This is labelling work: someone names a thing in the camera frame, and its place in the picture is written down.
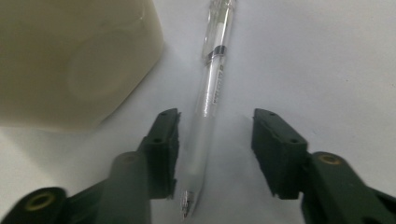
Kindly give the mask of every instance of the beige cup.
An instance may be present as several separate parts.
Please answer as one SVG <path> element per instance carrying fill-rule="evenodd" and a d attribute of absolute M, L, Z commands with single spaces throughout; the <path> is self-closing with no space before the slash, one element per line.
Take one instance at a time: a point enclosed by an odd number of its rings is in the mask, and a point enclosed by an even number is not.
<path fill-rule="evenodd" d="M 0 125 L 94 128 L 162 48 L 151 0 L 1 0 Z"/>

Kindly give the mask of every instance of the ballpoint pen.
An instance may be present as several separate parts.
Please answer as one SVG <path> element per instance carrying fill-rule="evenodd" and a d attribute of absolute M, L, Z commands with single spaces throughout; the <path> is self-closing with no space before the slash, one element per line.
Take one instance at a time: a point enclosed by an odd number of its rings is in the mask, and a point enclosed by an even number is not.
<path fill-rule="evenodd" d="M 181 178 L 183 220 L 192 214 L 205 178 L 234 5 L 234 0 L 212 0 L 210 4 L 203 49 L 204 86 L 196 106 Z"/>

